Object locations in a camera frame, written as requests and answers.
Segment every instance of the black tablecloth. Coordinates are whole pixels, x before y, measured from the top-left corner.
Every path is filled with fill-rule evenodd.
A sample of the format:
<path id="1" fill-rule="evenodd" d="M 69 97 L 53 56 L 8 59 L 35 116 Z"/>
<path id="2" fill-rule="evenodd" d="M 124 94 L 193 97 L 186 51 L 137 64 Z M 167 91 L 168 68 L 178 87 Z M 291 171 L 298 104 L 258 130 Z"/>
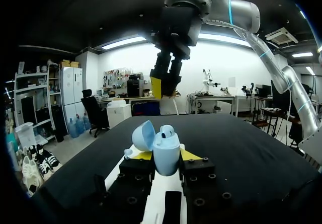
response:
<path id="1" fill-rule="evenodd" d="M 236 204 L 282 198 L 291 188 L 318 176 L 318 171 L 293 150 L 234 116 L 140 116 L 131 117 L 106 132 L 43 186 L 63 207 L 77 205 L 94 191 L 93 174 L 109 175 L 124 149 L 132 145 L 133 130 L 146 120 L 153 123 L 156 131 L 164 124 L 172 125 L 186 150 L 210 158 L 216 165 L 218 185 L 233 195 Z M 46 208 L 39 193 L 32 199 Z"/>

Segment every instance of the printer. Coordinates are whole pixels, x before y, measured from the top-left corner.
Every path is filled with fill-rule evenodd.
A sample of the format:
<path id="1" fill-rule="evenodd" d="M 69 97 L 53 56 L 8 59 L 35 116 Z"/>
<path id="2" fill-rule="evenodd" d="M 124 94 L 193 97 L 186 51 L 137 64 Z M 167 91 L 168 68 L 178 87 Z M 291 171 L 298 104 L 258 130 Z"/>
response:
<path id="1" fill-rule="evenodd" d="M 143 97 L 143 73 L 134 73 L 129 76 L 127 83 L 128 97 Z"/>

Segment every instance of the office chair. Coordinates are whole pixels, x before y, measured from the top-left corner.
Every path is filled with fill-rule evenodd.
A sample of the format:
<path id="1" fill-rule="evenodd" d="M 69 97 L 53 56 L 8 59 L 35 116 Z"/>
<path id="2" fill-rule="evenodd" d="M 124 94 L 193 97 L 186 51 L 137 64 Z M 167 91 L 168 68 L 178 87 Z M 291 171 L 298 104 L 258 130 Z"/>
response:
<path id="1" fill-rule="evenodd" d="M 106 108 L 101 109 L 99 104 L 97 103 L 94 96 L 92 96 L 92 90 L 87 89 L 83 90 L 83 98 L 81 99 L 85 110 L 87 111 L 91 129 L 90 134 L 92 134 L 92 130 L 96 129 L 94 137 L 97 137 L 98 133 L 104 128 L 109 130 L 109 120 L 107 117 Z"/>

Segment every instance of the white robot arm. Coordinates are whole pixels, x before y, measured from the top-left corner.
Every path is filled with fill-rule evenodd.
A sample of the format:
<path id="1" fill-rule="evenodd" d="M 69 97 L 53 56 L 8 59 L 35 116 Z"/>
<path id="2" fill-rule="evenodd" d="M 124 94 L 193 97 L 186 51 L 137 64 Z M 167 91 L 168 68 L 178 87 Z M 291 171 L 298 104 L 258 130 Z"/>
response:
<path id="1" fill-rule="evenodd" d="M 303 128 L 304 141 L 300 143 L 300 147 L 322 165 L 322 123 L 293 68 L 286 66 L 280 69 L 265 42 L 253 34 L 260 27 L 258 7 L 240 0 L 165 0 L 165 4 L 167 7 L 190 5 L 197 8 L 204 23 L 234 28 L 251 45 L 271 74 L 277 91 L 282 94 L 290 90 Z"/>
<path id="2" fill-rule="evenodd" d="M 206 95 L 209 94 L 209 86 L 212 87 L 217 87 L 218 85 L 220 85 L 220 83 L 214 83 L 212 82 L 212 76 L 210 73 L 209 69 L 203 69 L 203 71 L 205 73 L 205 79 L 203 80 L 203 84 L 205 85 L 205 90 L 206 90 Z"/>

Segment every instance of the white refrigerator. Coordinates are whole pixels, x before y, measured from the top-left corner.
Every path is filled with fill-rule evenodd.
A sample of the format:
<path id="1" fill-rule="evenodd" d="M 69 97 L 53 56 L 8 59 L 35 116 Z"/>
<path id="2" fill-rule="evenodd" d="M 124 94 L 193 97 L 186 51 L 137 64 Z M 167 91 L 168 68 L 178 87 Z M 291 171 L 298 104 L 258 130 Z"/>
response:
<path id="1" fill-rule="evenodd" d="M 83 69 L 64 67 L 61 73 L 61 94 L 65 119 L 67 124 L 70 122 L 70 119 L 75 123 L 76 115 L 78 114 L 82 118 L 85 113 L 85 108 L 81 101 L 81 98 L 83 98 Z"/>

